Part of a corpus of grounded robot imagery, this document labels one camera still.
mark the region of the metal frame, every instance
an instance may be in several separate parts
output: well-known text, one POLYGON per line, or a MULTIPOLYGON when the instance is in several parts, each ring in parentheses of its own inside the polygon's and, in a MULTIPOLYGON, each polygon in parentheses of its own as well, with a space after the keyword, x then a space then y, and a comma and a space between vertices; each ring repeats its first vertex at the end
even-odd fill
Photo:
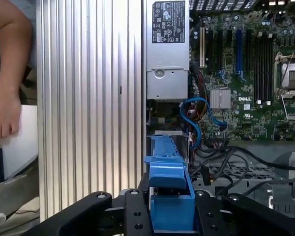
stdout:
POLYGON ((117 196, 139 184, 143 6, 36 0, 41 221, 91 192, 117 196))

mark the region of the circuit board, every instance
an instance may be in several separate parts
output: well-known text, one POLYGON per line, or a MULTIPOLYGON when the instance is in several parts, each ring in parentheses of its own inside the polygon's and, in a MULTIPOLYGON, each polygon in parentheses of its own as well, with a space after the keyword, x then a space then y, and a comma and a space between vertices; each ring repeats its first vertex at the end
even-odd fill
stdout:
POLYGON ((207 113, 198 123, 206 137, 295 140, 295 18, 272 18, 262 11, 205 16, 191 31, 191 44, 205 34, 191 62, 200 63, 213 114, 228 124, 221 131, 207 113))

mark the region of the person's arm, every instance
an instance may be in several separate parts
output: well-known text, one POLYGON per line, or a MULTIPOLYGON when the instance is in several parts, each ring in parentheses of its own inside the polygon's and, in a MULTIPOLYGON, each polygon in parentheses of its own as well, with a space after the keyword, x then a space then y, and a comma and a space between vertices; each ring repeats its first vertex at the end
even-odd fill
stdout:
POLYGON ((0 0, 0 93, 19 95, 31 38, 31 22, 14 4, 0 0))

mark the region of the blue plastic bracket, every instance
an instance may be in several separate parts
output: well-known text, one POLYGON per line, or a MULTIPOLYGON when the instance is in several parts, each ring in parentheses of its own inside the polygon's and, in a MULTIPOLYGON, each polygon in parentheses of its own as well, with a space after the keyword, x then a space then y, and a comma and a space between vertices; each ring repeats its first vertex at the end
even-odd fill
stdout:
POLYGON ((152 195, 150 215, 154 230, 192 231, 194 228, 195 194, 187 166, 169 136, 152 136, 149 164, 149 186, 175 189, 182 194, 152 195))

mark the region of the dell logo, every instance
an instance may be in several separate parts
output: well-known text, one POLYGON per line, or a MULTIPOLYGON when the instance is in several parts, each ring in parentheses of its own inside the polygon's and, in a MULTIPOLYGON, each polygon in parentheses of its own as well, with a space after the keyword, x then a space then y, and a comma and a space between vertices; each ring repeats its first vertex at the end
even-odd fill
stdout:
POLYGON ((238 97, 238 101, 251 102, 250 97, 238 97))

